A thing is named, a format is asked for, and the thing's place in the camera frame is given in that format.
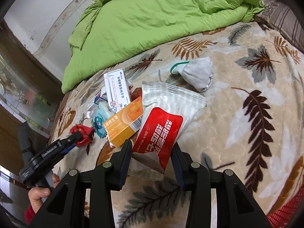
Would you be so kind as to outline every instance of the red sleeve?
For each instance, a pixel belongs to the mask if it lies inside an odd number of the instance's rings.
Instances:
[[[35,216],[35,212],[34,212],[34,210],[33,210],[33,208],[32,208],[31,205],[30,205],[30,206],[28,207],[28,209],[25,211],[24,216],[25,216],[26,222],[27,222],[28,224],[31,223],[33,217]]]

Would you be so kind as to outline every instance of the human hand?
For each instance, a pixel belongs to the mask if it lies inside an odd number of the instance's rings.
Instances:
[[[59,184],[60,179],[56,174],[52,175],[54,181],[54,188]],[[38,212],[39,208],[42,206],[41,198],[48,197],[51,194],[49,188],[34,187],[28,192],[28,198],[31,203],[32,209],[35,213]]]

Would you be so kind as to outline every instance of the red object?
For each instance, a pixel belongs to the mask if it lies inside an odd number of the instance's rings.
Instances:
[[[73,134],[76,131],[80,131],[82,134],[82,140],[76,143],[78,147],[84,147],[91,144],[94,136],[94,128],[87,127],[81,124],[76,124],[73,128],[71,128],[70,132]]]
[[[304,200],[304,185],[301,186],[297,194],[286,203],[279,210],[269,215],[268,221],[273,228],[284,228],[291,218],[294,216],[296,210],[299,208],[301,201]]]
[[[140,154],[156,152],[159,163],[165,170],[171,155],[183,117],[165,112],[159,107],[151,110],[132,152]]]
[[[26,222],[27,222],[28,224],[31,223],[33,217],[35,216],[35,212],[34,212],[34,210],[33,210],[33,208],[32,208],[31,205],[30,205],[30,206],[28,207],[28,209],[25,211],[24,216],[25,216]]]

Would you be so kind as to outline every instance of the metal screw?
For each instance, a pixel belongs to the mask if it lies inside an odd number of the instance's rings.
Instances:
[[[109,167],[111,167],[111,162],[109,162],[109,161],[106,161],[106,162],[104,162],[103,164],[102,164],[102,166],[104,167],[104,168],[109,168]]]
[[[197,163],[197,162],[192,162],[191,163],[191,166],[193,167],[193,168],[199,168],[199,163]]]
[[[69,171],[69,175],[72,177],[75,176],[76,174],[77,174],[77,170],[75,170],[75,169],[72,169]]]
[[[232,175],[233,175],[233,171],[230,170],[230,169],[225,170],[225,173],[226,173],[228,176],[232,176]]]

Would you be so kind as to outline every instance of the red wet wipes pack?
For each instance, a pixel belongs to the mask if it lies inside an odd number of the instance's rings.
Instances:
[[[155,156],[152,155],[149,167],[164,174],[182,123],[182,116],[167,113],[159,107],[153,108],[137,137],[132,152],[140,154],[156,153],[159,163],[157,164],[157,161],[154,160]]]
[[[128,174],[159,180],[174,143],[205,105],[206,98],[198,93],[164,82],[143,81],[142,123]]]

